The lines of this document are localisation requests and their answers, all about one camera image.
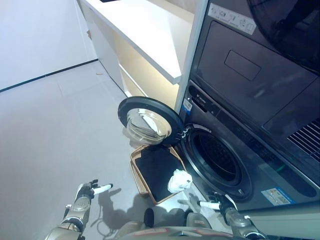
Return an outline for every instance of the cabinet shelf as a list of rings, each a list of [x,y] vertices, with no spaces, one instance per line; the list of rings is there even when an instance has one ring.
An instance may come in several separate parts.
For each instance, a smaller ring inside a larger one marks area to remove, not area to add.
[[[83,1],[170,83],[180,81],[193,14],[148,0]]]

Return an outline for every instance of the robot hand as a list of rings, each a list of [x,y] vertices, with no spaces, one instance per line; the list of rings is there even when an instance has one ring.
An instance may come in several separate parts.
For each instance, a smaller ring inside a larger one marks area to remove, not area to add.
[[[113,184],[98,186],[98,180],[81,184],[78,187],[74,204],[65,207],[63,220],[60,225],[52,229],[45,240],[84,240],[82,236],[89,220],[91,200],[95,195],[103,193],[113,187]]]
[[[255,227],[249,216],[244,216],[238,212],[235,202],[228,195],[215,192],[210,199],[212,201],[198,201],[198,205],[219,210],[224,222],[231,226],[234,236],[248,239],[266,239],[266,236]]]

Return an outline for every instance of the laundry basket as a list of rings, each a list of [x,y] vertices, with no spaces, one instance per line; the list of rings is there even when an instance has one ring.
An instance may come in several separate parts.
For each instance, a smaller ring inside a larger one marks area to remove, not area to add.
[[[149,145],[142,145],[141,147],[137,148],[133,153],[131,153],[131,156],[130,156],[131,157],[130,167],[131,167],[133,178],[135,180],[135,183],[136,183],[136,186],[138,188],[139,194],[142,195],[142,196],[149,195],[151,200],[152,200],[152,202],[155,205],[158,205],[158,204],[162,203],[163,201],[171,198],[176,193],[169,193],[168,192],[168,196],[166,196],[166,197],[164,197],[162,199],[156,198],[154,196],[154,193],[152,193],[151,189],[148,186],[148,183],[147,183],[146,179],[144,178],[143,174],[139,170],[139,167],[137,166],[137,162],[136,162],[137,159],[141,158],[142,150],[145,150],[148,147],[149,147]],[[181,160],[181,158],[179,157],[177,152],[174,150],[174,148],[173,147],[169,147],[168,149],[169,149],[170,153],[177,159],[177,161],[179,162],[178,164],[181,164],[181,169],[186,171],[186,167],[185,167],[183,161]]]

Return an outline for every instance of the white cloth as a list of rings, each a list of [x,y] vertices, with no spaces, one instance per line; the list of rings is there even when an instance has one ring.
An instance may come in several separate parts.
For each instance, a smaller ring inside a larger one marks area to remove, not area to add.
[[[168,191],[172,194],[189,189],[192,183],[192,176],[184,170],[176,169],[168,182]]]

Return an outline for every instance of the white cabinet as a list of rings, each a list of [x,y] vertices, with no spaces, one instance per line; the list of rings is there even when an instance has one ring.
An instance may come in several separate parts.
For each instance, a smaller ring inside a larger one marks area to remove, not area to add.
[[[194,21],[192,13],[165,0],[79,4],[98,58],[126,95],[151,97],[174,109],[178,92],[184,92],[179,84],[188,81],[185,63],[192,61],[198,40],[190,36],[201,16]]]

